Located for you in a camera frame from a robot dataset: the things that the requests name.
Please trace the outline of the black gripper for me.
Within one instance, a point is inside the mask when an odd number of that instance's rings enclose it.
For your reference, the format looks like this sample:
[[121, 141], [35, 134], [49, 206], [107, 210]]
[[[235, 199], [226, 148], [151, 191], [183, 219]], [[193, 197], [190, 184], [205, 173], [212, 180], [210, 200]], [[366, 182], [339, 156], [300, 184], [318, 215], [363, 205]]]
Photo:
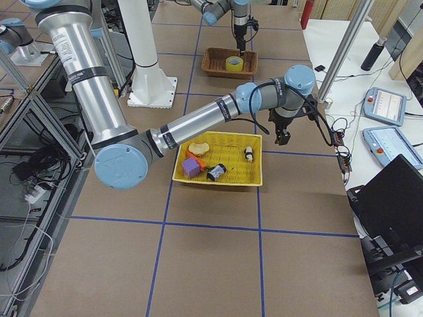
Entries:
[[234, 35], [236, 41], [238, 41], [238, 49], [239, 53], [243, 55], [245, 53], [246, 48], [246, 41], [245, 41], [245, 35], [247, 34], [247, 24], [234, 24], [233, 25]]
[[292, 123], [294, 119], [298, 118], [298, 115], [294, 115], [294, 117], [286, 118], [279, 113], [277, 113], [276, 109], [269, 110], [269, 118], [268, 121], [272, 122], [275, 126], [276, 132], [276, 140], [275, 144], [277, 145], [287, 145], [291, 138], [291, 134], [288, 131], [288, 126]]

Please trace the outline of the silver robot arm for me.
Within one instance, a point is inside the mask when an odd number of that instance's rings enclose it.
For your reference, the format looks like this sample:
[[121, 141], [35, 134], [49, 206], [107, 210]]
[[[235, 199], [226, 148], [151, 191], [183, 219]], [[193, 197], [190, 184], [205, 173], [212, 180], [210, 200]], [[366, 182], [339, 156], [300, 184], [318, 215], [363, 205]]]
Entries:
[[[84, 12], [92, 17], [90, 32], [94, 38], [99, 38], [104, 31], [101, 30], [101, 2], [100, 1], [23, 1], [23, 5], [33, 10], [36, 14], [36, 22], [52, 14], [75, 11]], [[118, 6], [125, 26], [130, 22], [144, 22], [141, 13], [148, 13], [149, 9], [136, 8], [136, 5], [146, 5], [146, 1], [119, 1]], [[248, 1], [186, 1], [202, 14], [203, 20], [209, 26], [213, 26], [228, 11], [232, 12], [232, 32], [237, 43], [237, 49], [241, 54], [245, 52], [247, 26], [249, 19], [247, 11]]]
[[98, 1], [27, 1], [39, 29], [53, 42], [67, 78], [92, 131], [94, 168], [106, 186], [126, 190], [142, 182], [151, 164], [168, 151], [242, 114], [268, 110], [277, 144], [298, 117], [316, 78], [306, 65], [294, 65], [283, 77], [246, 83], [233, 92], [158, 129], [140, 133], [122, 111], [95, 44], [91, 27]]

